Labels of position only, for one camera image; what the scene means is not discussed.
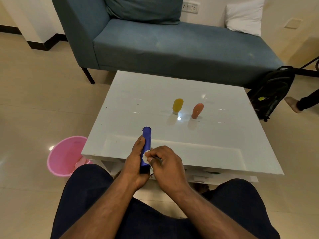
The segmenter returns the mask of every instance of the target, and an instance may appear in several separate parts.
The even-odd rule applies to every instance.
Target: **sofa leg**
[[[92,76],[90,75],[90,72],[87,70],[87,68],[82,68],[82,70],[83,70],[83,72],[85,73],[85,75],[87,76],[87,78],[89,79],[90,83],[91,83],[92,85],[94,85],[95,82],[94,82]]]

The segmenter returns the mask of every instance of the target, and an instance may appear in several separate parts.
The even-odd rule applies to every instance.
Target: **black metal bar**
[[[316,71],[316,70],[308,70],[308,69],[301,69],[301,68],[291,68],[291,70],[296,75],[319,77],[319,71]]]
[[[318,56],[317,58],[315,58],[315,59],[311,60],[309,63],[305,64],[304,66],[302,66],[302,67],[301,67],[301,69],[303,69],[303,68],[307,67],[309,64],[311,64],[311,63],[315,62],[317,59],[319,59],[319,56]]]
[[[93,80],[93,78],[92,78],[92,76],[90,75],[90,72],[87,70],[87,68],[83,68],[83,67],[81,67],[81,68],[82,68],[83,72],[85,73],[85,75],[87,76],[87,78],[88,78],[88,80],[90,81],[90,83],[91,83],[92,85],[94,85],[94,84],[95,84],[95,81]]]

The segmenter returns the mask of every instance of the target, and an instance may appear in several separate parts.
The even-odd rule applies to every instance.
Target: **sofa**
[[[78,65],[252,88],[281,60],[257,36],[111,18],[104,0],[52,0]]]

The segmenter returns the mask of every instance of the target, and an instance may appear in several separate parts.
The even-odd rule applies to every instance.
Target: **white pillow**
[[[226,27],[233,31],[261,34],[261,17],[265,0],[251,0],[226,6]]]

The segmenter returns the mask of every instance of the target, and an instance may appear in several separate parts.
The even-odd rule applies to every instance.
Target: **dark cushion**
[[[111,19],[93,44],[100,69],[247,88],[283,65],[260,37],[184,22],[156,25]]]
[[[178,24],[183,0],[105,0],[107,12],[119,19],[152,24]]]

